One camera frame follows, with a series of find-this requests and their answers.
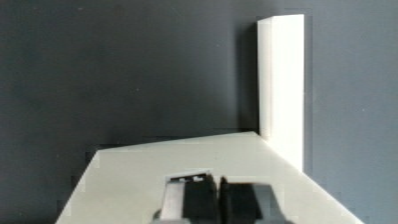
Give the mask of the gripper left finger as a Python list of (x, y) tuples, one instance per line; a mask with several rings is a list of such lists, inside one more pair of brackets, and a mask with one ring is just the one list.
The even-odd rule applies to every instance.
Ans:
[(168, 178), (155, 224), (219, 224), (217, 185), (209, 172)]

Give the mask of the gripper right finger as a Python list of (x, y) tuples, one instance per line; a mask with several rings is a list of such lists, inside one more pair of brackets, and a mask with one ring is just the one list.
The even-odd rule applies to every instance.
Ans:
[(221, 179), (219, 208), (223, 224), (285, 224), (274, 189), (269, 184)]

